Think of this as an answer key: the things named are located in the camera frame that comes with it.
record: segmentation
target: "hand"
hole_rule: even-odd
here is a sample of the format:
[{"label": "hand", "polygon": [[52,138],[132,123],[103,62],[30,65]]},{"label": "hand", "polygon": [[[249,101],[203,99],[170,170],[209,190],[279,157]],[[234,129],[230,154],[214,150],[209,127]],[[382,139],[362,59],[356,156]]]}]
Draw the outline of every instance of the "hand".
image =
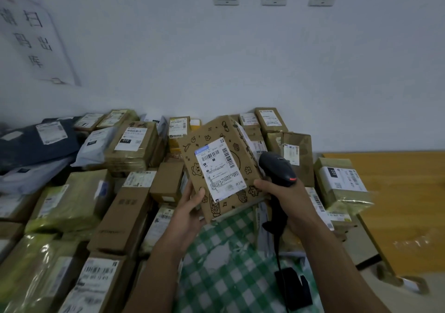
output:
[{"label": "hand", "polygon": [[203,216],[203,211],[195,209],[197,205],[201,204],[206,191],[201,188],[195,196],[190,198],[192,190],[192,182],[188,181],[167,229],[156,243],[156,245],[163,246],[173,252],[174,257],[179,259],[184,257],[187,248],[206,223],[205,219],[199,220],[199,217]]},{"label": "hand", "polygon": [[287,224],[296,235],[300,236],[307,231],[308,224],[323,223],[315,211],[303,182],[299,179],[291,187],[279,186],[263,179],[256,179],[254,185],[278,198],[281,208],[288,217]]}]

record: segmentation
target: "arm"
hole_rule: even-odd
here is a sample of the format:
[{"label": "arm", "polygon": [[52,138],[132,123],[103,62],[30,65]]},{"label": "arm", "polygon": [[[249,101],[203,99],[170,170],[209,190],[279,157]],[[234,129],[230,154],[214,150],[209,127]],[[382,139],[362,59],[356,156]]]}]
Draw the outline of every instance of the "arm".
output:
[{"label": "arm", "polygon": [[171,312],[179,262],[205,224],[204,219],[199,220],[202,211],[195,209],[201,203],[205,191],[199,190],[191,199],[192,188],[189,181],[167,229],[154,245],[123,313]]},{"label": "arm", "polygon": [[289,228],[306,251],[326,312],[389,312],[317,215],[300,180],[289,188],[264,180],[256,180],[255,186],[280,200]]}]

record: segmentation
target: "person's left hand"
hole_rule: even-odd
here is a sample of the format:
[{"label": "person's left hand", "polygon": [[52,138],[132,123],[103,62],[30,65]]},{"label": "person's left hand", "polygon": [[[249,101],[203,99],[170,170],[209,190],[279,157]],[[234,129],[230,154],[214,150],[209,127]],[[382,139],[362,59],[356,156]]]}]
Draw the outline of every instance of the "person's left hand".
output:
[{"label": "person's left hand", "polygon": [[203,200],[206,191],[201,188],[195,196],[190,198],[192,190],[192,182],[188,181],[167,229],[156,243],[156,245],[162,245],[170,250],[173,249],[175,257],[179,259],[184,257],[187,248],[206,224],[205,219],[199,220],[199,217],[203,216],[203,211],[195,209]]}]

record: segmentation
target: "white wall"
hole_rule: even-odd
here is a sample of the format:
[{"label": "white wall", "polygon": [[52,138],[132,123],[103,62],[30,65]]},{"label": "white wall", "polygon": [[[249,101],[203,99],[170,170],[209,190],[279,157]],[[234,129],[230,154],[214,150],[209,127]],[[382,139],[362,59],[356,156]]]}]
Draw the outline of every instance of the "white wall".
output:
[{"label": "white wall", "polygon": [[445,148],[444,0],[44,1],[82,86],[32,79],[0,37],[0,121],[275,106],[314,151]]}]

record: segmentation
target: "wooden table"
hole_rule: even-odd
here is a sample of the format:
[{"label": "wooden table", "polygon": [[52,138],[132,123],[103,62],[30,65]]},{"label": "wooden table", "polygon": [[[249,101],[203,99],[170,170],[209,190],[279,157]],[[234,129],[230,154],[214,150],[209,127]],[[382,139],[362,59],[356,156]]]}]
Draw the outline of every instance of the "wooden table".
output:
[{"label": "wooden table", "polygon": [[349,158],[371,192],[361,221],[394,275],[445,271],[445,152],[323,156]]}]

